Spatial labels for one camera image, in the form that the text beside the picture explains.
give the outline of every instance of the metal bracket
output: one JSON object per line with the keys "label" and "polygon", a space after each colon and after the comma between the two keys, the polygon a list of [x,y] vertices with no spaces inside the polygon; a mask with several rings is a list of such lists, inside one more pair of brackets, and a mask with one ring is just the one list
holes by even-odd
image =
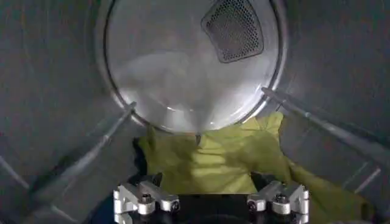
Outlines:
{"label": "metal bracket", "polygon": [[179,197],[177,195],[170,195],[148,181],[141,182],[140,189],[142,192],[150,194],[160,204],[161,210],[177,212],[180,209]]}
{"label": "metal bracket", "polygon": [[272,204],[272,210],[277,214],[288,215],[294,211],[299,214],[300,223],[308,222],[309,191],[303,185],[292,182],[285,186],[279,181],[272,181],[247,198],[250,212],[265,211],[267,202]]}

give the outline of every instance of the metal surface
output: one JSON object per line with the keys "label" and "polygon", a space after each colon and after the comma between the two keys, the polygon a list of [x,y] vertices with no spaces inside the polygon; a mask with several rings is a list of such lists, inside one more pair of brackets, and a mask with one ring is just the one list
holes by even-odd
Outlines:
{"label": "metal surface", "polygon": [[287,110],[291,110],[318,125],[320,128],[329,132],[331,135],[338,138],[342,142],[352,146],[353,149],[356,149],[358,153],[365,156],[367,159],[370,159],[387,172],[390,172],[390,149],[386,148],[378,142],[372,142],[365,139],[364,137],[357,136],[351,131],[340,128],[330,123],[329,121],[326,121],[317,115],[304,110],[303,108],[296,105],[296,103],[288,100],[281,94],[278,94],[267,88],[262,88],[262,90],[265,94],[267,94],[267,96],[278,101]]}
{"label": "metal surface", "polygon": [[[69,158],[64,166],[57,166],[56,169],[49,172],[43,178],[43,181],[38,180],[37,184],[32,186],[31,195],[33,198],[41,201],[42,203],[48,203],[52,201],[57,194],[67,189],[68,186],[73,183],[79,176],[81,176],[91,164],[93,164],[98,156],[101,154],[102,149],[110,142],[114,137],[118,128],[123,125],[124,121],[131,116],[134,111],[136,103],[132,103],[125,108],[123,114],[119,119],[109,128],[109,130],[98,140],[98,142],[88,150],[88,152],[79,158]],[[56,189],[57,194],[53,194],[52,189]]]}
{"label": "metal surface", "polygon": [[137,207],[137,212],[140,215],[149,215],[155,211],[155,200],[149,196],[146,199],[141,191],[129,184],[124,183],[118,187],[121,198],[128,199],[134,206]]}
{"label": "metal surface", "polygon": [[279,36],[271,3],[251,1],[263,31],[257,56],[222,64],[200,22],[215,1],[116,1],[107,26],[108,68],[145,121],[173,132],[219,129],[258,106],[272,86]]}
{"label": "metal surface", "polygon": [[219,0],[202,19],[218,58],[230,63],[262,53],[263,33],[248,0]]}
{"label": "metal surface", "polygon": [[264,211],[266,209],[267,201],[271,201],[273,196],[279,191],[282,183],[279,181],[272,181],[269,185],[262,188],[261,191],[248,195],[247,203],[254,203],[256,211]]}
{"label": "metal surface", "polygon": [[180,202],[177,195],[170,195],[156,185],[148,181],[140,183],[142,192],[147,192],[160,204],[160,209],[166,212],[176,212],[180,209]]}
{"label": "metal surface", "polygon": [[256,194],[247,197],[252,212],[265,211],[267,202],[272,202],[272,208],[278,214],[289,214],[291,211],[309,214],[309,191],[295,182],[284,185],[279,181],[271,181]]}
{"label": "metal surface", "polygon": [[288,199],[278,201],[278,198],[275,198],[272,201],[272,210],[279,215],[288,215],[291,213],[290,201]]}

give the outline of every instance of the stainless steel drum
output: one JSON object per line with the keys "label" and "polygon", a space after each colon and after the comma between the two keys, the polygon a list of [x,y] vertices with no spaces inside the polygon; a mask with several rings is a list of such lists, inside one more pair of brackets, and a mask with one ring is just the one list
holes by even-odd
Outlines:
{"label": "stainless steel drum", "polygon": [[107,21],[106,66],[119,98],[160,129],[242,121],[264,103],[261,87],[277,84],[283,39],[268,0],[119,0]]}

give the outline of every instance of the yellow-green fabric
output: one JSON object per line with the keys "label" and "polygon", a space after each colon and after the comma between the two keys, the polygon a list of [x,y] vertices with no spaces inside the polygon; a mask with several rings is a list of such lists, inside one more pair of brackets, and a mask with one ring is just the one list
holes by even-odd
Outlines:
{"label": "yellow-green fabric", "polygon": [[279,147],[281,113],[195,136],[163,136],[150,129],[140,139],[149,174],[162,172],[161,186],[172,194],[250,194],[256,192],[250,172],[292,180],[310,190],[310,223],[360,220],[372,207],[297,166]]}

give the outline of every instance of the towel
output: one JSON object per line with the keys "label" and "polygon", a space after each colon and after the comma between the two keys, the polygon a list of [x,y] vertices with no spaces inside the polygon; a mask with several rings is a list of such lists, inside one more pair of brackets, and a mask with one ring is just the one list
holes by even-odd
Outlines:
{"label": "towel", "polygon": [[316,177],[288,159],[279,146],[283,115],[252,118],[244,124],[195,135],[167,136],[150,128],[139,141],[149,175],[163,174],[170,194],[252,194],[250,172],[274,175],[310,190],[310,223],[361,220],[372,205],[359,195]]}

